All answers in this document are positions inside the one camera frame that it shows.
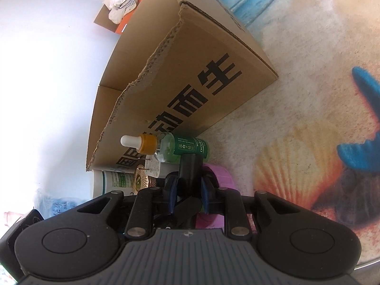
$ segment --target yellow and orange seashell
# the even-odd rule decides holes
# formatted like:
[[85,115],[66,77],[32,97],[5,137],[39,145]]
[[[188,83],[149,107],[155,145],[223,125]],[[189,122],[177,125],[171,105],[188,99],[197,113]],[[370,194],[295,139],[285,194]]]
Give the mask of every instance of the yellow and orange seashell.
[[341,142],[338,130],[327,121],[300,122],[259,153],[254,188],[310,209],[342,172],[336,150]]

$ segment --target green bottle label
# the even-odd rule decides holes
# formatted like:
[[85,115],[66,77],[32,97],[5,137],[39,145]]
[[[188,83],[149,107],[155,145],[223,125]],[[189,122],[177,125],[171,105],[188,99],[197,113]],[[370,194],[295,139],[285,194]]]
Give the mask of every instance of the green bottle label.
[[202,154],[207,158],[209,148],[206,141],[193,137],[180,137],[174,135],[174,154],[181,155],[184,153]]

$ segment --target pink plastic roll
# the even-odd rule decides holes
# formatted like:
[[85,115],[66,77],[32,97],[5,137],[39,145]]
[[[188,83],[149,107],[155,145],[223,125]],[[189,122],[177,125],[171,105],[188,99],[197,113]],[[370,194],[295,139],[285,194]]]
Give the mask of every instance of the pink plastic roll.
[[[236,190],[235,182],[231,175],[222,166],[203,164],[203,168],[208,167],[218,179],[219,187],[233,188]],[[198,213],[196,216],[196,229],[224,228],[224,216],[219,214]]]

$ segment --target blue starfish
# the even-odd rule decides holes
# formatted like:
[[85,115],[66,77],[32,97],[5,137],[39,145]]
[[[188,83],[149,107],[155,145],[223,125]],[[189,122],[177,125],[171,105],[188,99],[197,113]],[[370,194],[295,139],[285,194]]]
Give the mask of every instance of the blue starfish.
[[[380,84],[365,69],[355,66],[352,76],[360,92],[367,99],[376,117],[380,120]],[[380,131],[374,140],[364,143],[342,143],[337,147],[342,162],[349,168],[380,172]]]

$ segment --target open orange box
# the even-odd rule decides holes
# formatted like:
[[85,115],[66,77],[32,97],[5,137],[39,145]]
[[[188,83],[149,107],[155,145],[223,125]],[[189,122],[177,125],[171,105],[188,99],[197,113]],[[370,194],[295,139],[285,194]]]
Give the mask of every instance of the open orange box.
[[132,15],[134,14],[135,10],[137,9],[137,7],[133,11],[126,14],[119,24],[114,24],[108,18],[108,14],[109,14],[110,10],[105,5],[103,5],[103,7],[100,9],[98,15],[96,16],[94,22],[96,24],[98,24],[99,26],[102,26],[103,28],[106,28],[112,32],[115,32],[117,34],[122,34],[125,27],[127,26],[128,22],[130,21]]

